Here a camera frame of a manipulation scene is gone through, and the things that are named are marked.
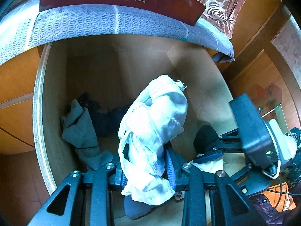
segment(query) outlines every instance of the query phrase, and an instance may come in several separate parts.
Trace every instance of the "wooden wall panel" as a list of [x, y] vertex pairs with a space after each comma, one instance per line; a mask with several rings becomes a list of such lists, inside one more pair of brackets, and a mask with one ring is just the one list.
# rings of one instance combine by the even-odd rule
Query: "wooden wall panel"
[[265, 52], [262, 52], [247, 68], [230, 82], [232, 94], [248, 93], [255, 84], [266, 88], [274, 83], [282, 90], [282, 109], [289, 129], [300, 128], [298, 114], [290, 92], [276, 66]]
[[[274, 190], [274, 191], [280, 191], [280, 185], [272, 186], [269, 189]], [[287, 186], [286, 183], [282, 184], [282, 191], [283, 192], [288, 192], [288, 186]], [[262, 194], [264, 194], [268, 198], [268, 200], [270, 201], [270, 203], [273, 207], [276, 206], [276, 204], [279, 200], [280, 194], [274, 193], [274, 192], [271, 192], [271, 191], [265, 191]], [[283, 194], [282, 197], [281, 197], [281, 201], [280, 201], [279, 205], [276, 208], [278, 212], [283, 211], [284, 206], [285, 206], [285, 202], [286, 202], [286, 198], [287, 198], [287, 195]]]
[[0, 127], [34, 146], [32, 109], [32, 99], [0, 109]]
[[33, 97], [35, 147], [49, 194], [72, 170], [80, 170], [74, 149], [61, 138], [60, 116], [67, 104], [66, 61], [64, 41], [45, 46]]
[[233, 30], [232, 44], [235, 55], [248, 43], [266, 22], [280, 0], [246, 0]]
[[211, 125], [218, 135], [235, 129], [228, 104], [232, 96], [207, 52], [200, 46], [178, 41], [167, 55], [187, 86], [189, 106], [200, 123]]
[[298, 85], [297, 79], [294, 76], [294, 73], [292, 72], [292, 69], [296, 69], [296, 71], [299, 72], [297, 64], [295, 64], [294, 68], [291, 69], [290, 65], [285, 61], [281, 53], [272, 43], [268, 43], [265, 46], [265, 52], [273, 61], [278, 71], [281, 72], [283, 80], [290, 91], [292, 100], [294, 101], [299, 122], [301, 123], [301, 89]]
[[4, 155], [13, 155], [32, 151], [35, 150], [35, 148], [21, 142], [20, 140], [17, 140], [6, 132], [0, 130], [0, 150]]
[[0, 155], [0, 210], [11, 225], [27, 225], [49, 194], [35, 151]]
[[281, 4], [266, 23], [264, 28], [250, 43], [248, 43], [239, 56], [235, 58], [235, 61], [223, 71], [223, 77], [227, 83], [243, 71], [243, 69], [245, 69], [258, 56], [264, 47], [273, 40], [273, 38], [285, 25], [289, 16], [290, 12], [283, 4]]
[[33, 93], [39, 62], [35, 47], [0, 66], [0, 103]]

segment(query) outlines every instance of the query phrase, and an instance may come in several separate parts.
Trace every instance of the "white fabric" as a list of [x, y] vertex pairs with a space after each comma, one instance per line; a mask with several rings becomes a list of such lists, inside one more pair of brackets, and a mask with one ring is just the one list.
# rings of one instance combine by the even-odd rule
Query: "white fabric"
[[[160, 205], [174, 195], [164, 172], [163, 145], [184, 131], [187, 99], [184, 85], [162, 75], [150, 82], [120, 123], [118, 153], [127, 185], [123, 195], [149, 205]], [[124, 158], [129, 144], [128, 159]]]
[[223, 170], [224, 162], [223, 162], [223, 157], [221, 156], [220, 158], [217, 158], [213, 161], [208, 161], [202, 164], [194, 163], [193, 160], [190, 161], [192, 165], [196, 166], [198, 169], [204, 172], [210, 172], [210, 173], [216, 173], [219, 170]]
[[298, 148], [297, 143], [293, 137], [284, 135], [284, 138], [288, 145], [289, 153], [292, 156], [292, 159], [294, 159], [296, 156], [296, 153], [297, 153], [297, 148]]
[[[213, 160], [213, 161], [208, 161], [208, 162], [202, 163], [202, 164], [194, 163], [193, 160], [190, 161], [189, 163], [194, 165], [195, 167], [197, 167], [201, 171], [210, 172], [210, 173], [216, 173], [219, 170], [223, 170], [223, 167], [224, 167], [224, 161], [223, 161], [222, 156], [220, 158], [217, 158], [217, 159]], [[185, 191], [175, 193], [175, 199], [176, 200], [181, 200], [184, 197], [185, 197]]]

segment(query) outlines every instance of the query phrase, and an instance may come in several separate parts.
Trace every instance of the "cabinet door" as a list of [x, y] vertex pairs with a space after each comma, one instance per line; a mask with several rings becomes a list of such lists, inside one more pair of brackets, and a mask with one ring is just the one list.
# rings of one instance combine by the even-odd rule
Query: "cabinet door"
[[0, 127], [34, 146], [32, 109], [32, 99], [0, 109]]
[[8, 133], [0, 130], [0, 153], [4, 155], [14, 155], [18, 153], [35, 150], [33, 146], [23, 143], [12, 137]]
[[0, 104], [33, 93], [39, 63], [35, 47], [0, 65]]

